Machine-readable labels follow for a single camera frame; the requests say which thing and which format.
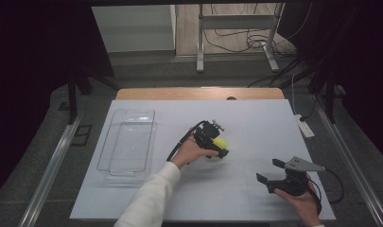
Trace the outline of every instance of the white sleeve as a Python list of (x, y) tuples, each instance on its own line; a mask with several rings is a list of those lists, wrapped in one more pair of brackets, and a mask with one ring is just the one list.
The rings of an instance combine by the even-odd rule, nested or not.
[(165, 206), (180, 176), (176, 165), (165, 163), (159, 172), (146, 179), (114, 227), (160, 227)]

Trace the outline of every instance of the white wall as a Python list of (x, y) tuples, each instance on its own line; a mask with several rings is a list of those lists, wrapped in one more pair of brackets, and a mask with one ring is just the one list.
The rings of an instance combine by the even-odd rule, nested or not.
[(170, 6), (93, 7), (109, 53), (174, 50)]

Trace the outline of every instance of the transparent plastic tray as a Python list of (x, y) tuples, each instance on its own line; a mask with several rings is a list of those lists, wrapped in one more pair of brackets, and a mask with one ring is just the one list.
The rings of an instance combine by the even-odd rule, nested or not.
[(115, 183), (139, 184), (149, 175), (156, 130), (153, 110), (116, 110), (97, 169)]

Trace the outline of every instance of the black cable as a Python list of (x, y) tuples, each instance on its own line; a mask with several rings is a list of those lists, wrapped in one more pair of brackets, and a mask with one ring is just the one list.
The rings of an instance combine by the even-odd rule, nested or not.
[(246, 42), (247, 42), (247, 46), (249, 48), (261, 48), (261, 47), (265, 46), (266, 41), (267, 41), (267, 40), (254, 40), (254, 39), (252, 39), (252, 37), (263, 37), (263, 38), (266, 38), (266, 39), (268, 38), (267, 36), (264, 36), (264, 35), (251, 35), (251, 36), (247, 36)]
[(297, 49), (292, 49), (291, 51), (294, 51), (294, 53), (285, 53), (285, 52), (280, 52), (279, 49), (277, 48), (277, 42), (273, 41), (273, 44), (271, 47), (272, 47), (272, 50), (273, 50), (273, 53), (278, 55), (279, 57), (281, 58), (286, 58), (286, 57), (296, 57), (297, 56)]
[(244, 4), (244, 9), (240, 12), (240, 14), (242, 14), (242, 13), (245, 11), (246, 8), (247, 8), (247, 12), (248, 12), (248, 6), (247, 6), (247, 3)]
[(182, 143), (185, 142), (185, 140), (188, 138), (188, 136), (190, 136), (191, 133), (192, 133), (197, 127), (199, 127), (201, 124), (206, 123), (206, 122), (207, 122), (207, 121), (201, 121), (200, 123), (198, 123), (197, 125), (195, 125), (191, 130), (189, 130), (189, 131), (183, 136), (183, 138), (179, 141), (179, 143), (177, 143), (177, 145), (174, 147), (174, 149), (171, 150), (170, 154), (167, 156), (166, 161), (167, 161), (167, 162), (170, 162), (171, 159), (173, 158), (173, 155), (176, 153), (176, 151), (179, 149), (179, 147), (182, 145)]
[(266, 7), (266, 9), (268, 10), (268, 13), (271, 13), (270, 12), (270, 10), (269, 10), (269, 8), (268, 8), (268, 5), (265, 3), (265, 7)]
[(221, 48), (221, 49), (230, 51), (230, 52), (241, 53), (241, 52), (244, 52), (244, 51), (246, 51), (246, 50), (251, 49), (250, 47), (247, 47), (246, 49), (243, 49), (243, 50), (231, 50), (231, 49), (228, 49), (228, 48), (226, 48), (226, 47), (223, 47), (223, 46), (220, 46), (220, 45), (216, 45), (216, 44), (212, 44), (211, 42), (209, 42), (208, 37), (206, 37), (205, 29), (203, 30), (203, 35), (205, 36), (206, 42), (208, 42), (210, 45), (215, 46), (215, 47), (217, 47), (217, 48)]
[(270, 78), (273, 78), (274, 76), (270, 76), (270, 77), (267, 77), (267, 78), (263, 78), (263, 79), (258, 79), (252, 83), (250, 83), (247, 88), (250, 88), (253, 84), (257, 83), (257, 82), (260, 82), (260, 81), (263, 81), (263, 80), (266, 80), (266, 79), (270, 79)]
[[(261, 29), (254, 29), (254, 30), (251, 30), (251, 31), (261, 31)], [(241, 34), (241, 33), (246, 33), (248, 31), (238, 31), (238, 32), (232, 32), (232, 33), (227, 33), (227, 34), (218, 34), (216, 33), (218, 36), (231, 36), (231, 35), (236, 35), (236, 34)]]
[(318, 185), (314, 182), (314, 181), (312, 181), (311, 179), (308, 179), (310, 182), (312, 182), (315, 186), (316, 186), (316, 188), (318, 189), (318, 192), (319, 192), (319, 200), (320, 201), (322, 201), (322, 192), (321, 192), (321, 190), (319, 189), (319, 187), (318, 187)]
[[(245, 6), (247, 6), (247, 4), (244, 5), (244, 10), (241, 11), (240, 14), (242, 14), (244, 11), (245, 11)], [(218, 12), (216, 10), (216, 7), (214, 4), (211, 4), (211, 13), (212, 15), (214, 15), (214, 10), (215, 10), (215, 13), (216, 15), (218, 15)], [(228, 33), (228, 34), (218, 34), (218, 31), (215, 29), (215, 33), (218, 35), (218, 36), (231, 36), (231, 35), (235, 35), (235, 34), (240, 34), (240, 33), (245, 33), (245, 32), (248, 32), (248, 31), (240, 31), (240, 32), (233, 32), (233, 33)]]
[(269, 86), (269, 83), (267, 83), (267, 84), (263, 84), (263, 85), (261, 85), (260, 87), (263, 88), (263, 87), (265, 87), (265, 86)]
[(321, 204), (321, 201), (318, 198), (318, 195), (310, 187), (307, 187), (306, 191), (312, 196), (312, 198), (317, 203), (317, 213), (319, 215), (321, 213), (321, 210), (322, 210), (322, 204)]
[(258, 4), (256, 3), (255, 4), (255, 9), (253, 9), (253, 13), (252, 14), (255, 14), (256, 13), (256, 8), (258, 7)]
[(312, 105), (311, 112), (309, 113), (309, 115), (304, 115), (304, 116), (302, 116), (302, 117), (300, 118), (300, 121), (301, 121), (301, 122), (306, 121), (309, 117), (312, 116), (312, 114), (314, 113), (314, 109), (315, 109), (316, 103), (317, 103), (317, 98), (315, 97), (315, 101), (314, 101), (314, 104)]
[(293, 69), (295, 66), (297, 66), (301, 61), (303, 61), (302, 57), (297, 57), (294, 59), (291, 63), (288, 64), (285, 68), (283, 68), (279, 73), (276, 74), (276, 76), (271, 80), (270, 82), (270, 87), (272, 87), (272, 84), (280, 78), (280, 76), (284, 75), (286, 72), (290, 71)]
[(341, 202), (344, 199), (344, 185), (342, 184), (341, 178), (335, 172), (333, 172), (332, 170), (330, 170), (328, 168), (326, 169), (326, 171), (328, 171), (333, 176), (335, 176), (335, 178), (339, 181), (339, 184), (341, 187), (341, 195), (339, 196), (339, 198), (334, 200), (334, 201), (329, 201), (329, 203), (333, 205), (333, 204), (336, 204), (338, 202)]

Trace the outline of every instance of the power strip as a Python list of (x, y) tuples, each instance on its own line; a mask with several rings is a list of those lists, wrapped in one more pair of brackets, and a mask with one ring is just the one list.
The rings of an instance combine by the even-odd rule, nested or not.
[(305, 138), (314, 137), (314, 132), (309, 128), (308, 124), (304, 121), (300, 121), (301, 115), (295, 114), (295, 121), (297, 121), (297, 125), (300, 128), (301, 133)]

